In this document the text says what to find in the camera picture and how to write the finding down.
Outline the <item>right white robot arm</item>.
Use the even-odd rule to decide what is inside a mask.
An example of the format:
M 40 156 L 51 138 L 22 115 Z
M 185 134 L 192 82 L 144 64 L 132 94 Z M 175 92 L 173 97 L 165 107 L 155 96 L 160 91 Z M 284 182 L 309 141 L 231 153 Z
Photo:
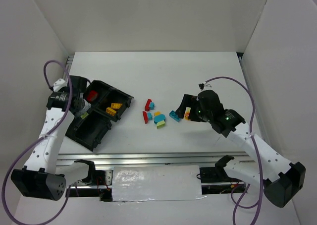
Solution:
M 197 96 L 185 94 L 176 114 L 184 118 L 187 109 L 191 121 L 209 123 L 215 132 L 259 163 L 259 169 L 255 170 L 242 165 L 233 156 L 224 156 L 216 165 L 228 177 L 263 189 L 265 197 L 279 208 L 283 208 L 303 188 L 305 166 L 291 162 L 253 134 L 251 125 L 237 111 L 223 107 L 216 92 L 205 90 Z

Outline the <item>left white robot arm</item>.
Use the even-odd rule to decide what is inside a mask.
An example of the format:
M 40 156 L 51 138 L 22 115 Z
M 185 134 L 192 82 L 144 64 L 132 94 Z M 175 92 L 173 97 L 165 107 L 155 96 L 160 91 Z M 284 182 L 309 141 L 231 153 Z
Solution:
M 14 169 L 10 176 L 25 197 L 57 201 L 73 183 L 93 180 L 95 164 L 87 160 L 76 160 L 62 173 L 56 173 L 58 154 L 70 124 L 90 107 L 84 99 L 88 79 L 80 76 L 71 76 L 70 79 L 70 83 L 62 79 L 54 83 L 40 141 L 23 168 Z

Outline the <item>red arch lego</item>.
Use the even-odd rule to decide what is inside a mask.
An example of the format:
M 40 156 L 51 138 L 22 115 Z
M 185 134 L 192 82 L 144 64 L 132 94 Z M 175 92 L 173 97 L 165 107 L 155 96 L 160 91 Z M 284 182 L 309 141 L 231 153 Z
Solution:
M 144 107 L 145 111 L 148 112 L 149 110 L 152 110 L 153 107 L 152 107 L 152 100 L 151 99 L 147 99 L 147 102 L 145 104 L 145 107 Z

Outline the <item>red lego with flower print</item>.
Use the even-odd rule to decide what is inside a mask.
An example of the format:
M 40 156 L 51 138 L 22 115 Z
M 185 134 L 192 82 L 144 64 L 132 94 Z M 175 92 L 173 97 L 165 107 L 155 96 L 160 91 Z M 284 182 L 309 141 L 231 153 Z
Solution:
M 92 90 L 87 95 L 87 101 L 91 103 L 95 101 L 98 98 L 98 96 L 99 96 L 98 92 L 95 90 Z

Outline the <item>orange-yellow lego brick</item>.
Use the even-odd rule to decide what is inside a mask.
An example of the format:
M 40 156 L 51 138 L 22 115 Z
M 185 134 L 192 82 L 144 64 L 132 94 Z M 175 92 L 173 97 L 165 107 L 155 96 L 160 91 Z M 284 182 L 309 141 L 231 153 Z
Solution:
M 112 108 L 110 108 L 110 107 L 107 107 L 107 108 L 106 108 L 106 113 L 109 114 L 109 115 L 111 115 L 111 116 L 115 116 L 116 110 L 114 110 L 114 109 L 112 109 Z

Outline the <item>orange flower lego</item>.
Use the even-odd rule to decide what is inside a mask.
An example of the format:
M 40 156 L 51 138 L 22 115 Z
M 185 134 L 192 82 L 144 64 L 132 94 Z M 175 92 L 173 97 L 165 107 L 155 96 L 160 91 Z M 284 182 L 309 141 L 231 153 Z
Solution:
M 191 111 L 191 108 L 187 107 L 186 110 L 185 110 L 185 113 L 184 113 L 184 119 L 185 120 L 189 120 L 189 121 L 191 120 L 190 119 L 190 111 Z

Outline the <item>teal rounded lego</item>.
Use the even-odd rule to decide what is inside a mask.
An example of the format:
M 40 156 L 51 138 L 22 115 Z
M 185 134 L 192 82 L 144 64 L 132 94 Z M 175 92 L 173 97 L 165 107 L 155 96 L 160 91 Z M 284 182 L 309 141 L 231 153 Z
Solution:
M 164 114 L 158 114 L 154 117 L 154 123 L 157 124 L 160 121 L 164 121 L 166 119 Z

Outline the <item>yellow lego brick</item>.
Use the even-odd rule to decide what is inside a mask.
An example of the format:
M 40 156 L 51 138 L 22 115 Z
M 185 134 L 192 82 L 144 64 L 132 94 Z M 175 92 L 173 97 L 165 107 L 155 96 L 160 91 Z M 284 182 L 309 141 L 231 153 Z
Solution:
M 111 103 L 110 108 L 113 110 L 118 110 L 121 108 L 122 105 L 123 104 L 121 104 L 121 103 Z

